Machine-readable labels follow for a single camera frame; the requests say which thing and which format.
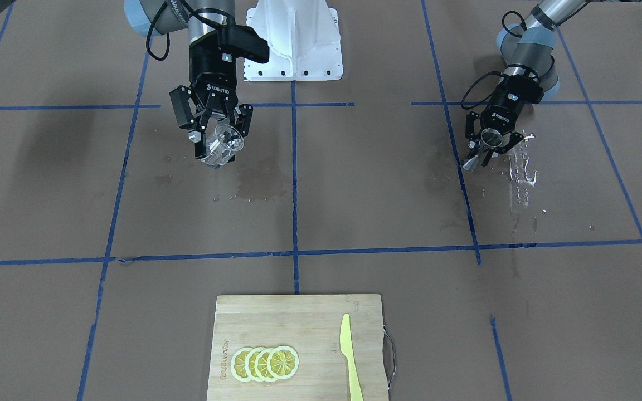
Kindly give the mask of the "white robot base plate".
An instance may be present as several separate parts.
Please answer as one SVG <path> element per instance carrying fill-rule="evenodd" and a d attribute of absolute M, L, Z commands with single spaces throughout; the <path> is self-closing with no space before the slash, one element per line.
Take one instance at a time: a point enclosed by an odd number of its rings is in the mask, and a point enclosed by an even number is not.
<path fill-rule="evenodd" d="M 326 1 L 259 1 L 246 23 L 268 42 L 270 58 L 245 61 L 245 81 L 342 79 L 339 15 Z"/>

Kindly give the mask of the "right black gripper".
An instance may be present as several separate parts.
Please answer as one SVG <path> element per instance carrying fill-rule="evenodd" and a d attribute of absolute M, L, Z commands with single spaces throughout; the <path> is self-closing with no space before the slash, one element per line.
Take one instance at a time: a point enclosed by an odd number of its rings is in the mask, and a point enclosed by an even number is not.
<path fill-rule="evenodd" d="M 250 26 L 224 26 L 203 35 L 189 46 L 191 83 L 169 93 L 177 125 L 187 130 L 199 160 L 207 156 L 206 125 L 211 116 L 229 119 L 223 128 L 227 163 L 235 161 L 249 134 L 253 106 L 240 105 L 235 92 L 238 58 L 267 63 L 269 44 Z"/>

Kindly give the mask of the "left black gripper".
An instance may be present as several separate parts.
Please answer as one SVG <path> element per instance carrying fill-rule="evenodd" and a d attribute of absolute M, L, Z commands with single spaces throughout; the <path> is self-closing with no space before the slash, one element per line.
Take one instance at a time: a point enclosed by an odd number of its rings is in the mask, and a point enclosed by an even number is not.
<path fill-rule="evenodd" d="M 525 104 L 537 105 L 543 100 L 544 91 L 540 80 L 533 72 L 522 72 L 508 75 L 502 72 L 489 72 L 477 79 L 481 82 L 489 76 L 498 76 L 499 82 L 491 94 L 484 99 L 486 107 L 477 114 L 469 112 L 465 118 L 465 138 L 471 151 L 478 150 L 478 140 L 483 137 L 501 139 L 499 145 L 487 148 L 481 160 L 482 167 L 487 167 L 492 157 L 507 153 L 512 147 L 525 140 L 525 135 L 511 133 Z M 475 122 L 479 119 L 480 133 L 475 132 Z"/>

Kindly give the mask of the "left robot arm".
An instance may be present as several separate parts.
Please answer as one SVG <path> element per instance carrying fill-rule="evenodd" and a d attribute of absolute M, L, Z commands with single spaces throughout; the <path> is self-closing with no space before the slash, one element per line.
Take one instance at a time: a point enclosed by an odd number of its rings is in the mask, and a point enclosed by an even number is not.
<path fill-rule="evenodd" d="M 503 25 L 497 35 L 497 48 L 506 64 L 504 71 L 491 71 L 486 77 L 499 77 L 498 84 L 484 102 L 484 110 L 461 104 L 468 110 L 465 137 L 470 152 L 463 168 L 474 171 L 486 167 L 497 155 L 507 153 L 525 140 L 515 130 L 525 104 L 538 105 L 552 99 L 560 90 L 560 77 L 555 67 L 553 49 L 556 30 L 572 18 L 586 1 L 542 1 L 532 8 L 527 18 L 517 25 Z"/>

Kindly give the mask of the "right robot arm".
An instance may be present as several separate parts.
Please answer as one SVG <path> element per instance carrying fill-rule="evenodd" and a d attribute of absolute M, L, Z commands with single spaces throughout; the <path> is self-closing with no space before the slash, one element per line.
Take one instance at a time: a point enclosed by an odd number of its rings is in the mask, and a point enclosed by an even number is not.
<path fill-rule="evenodd" d="M 123 10 L 132 29 L 145 36 L 150 57 L 153 36 L 187 31 L 189 85 L 169 94 L 176 122 L 194 143 L 196 159 L 214 169 L 234 162 L 253 114 L 236 94 L 237 60 L 267 63 L 268 42 L 236 22 L 233 1 L 125 1 Z"/>

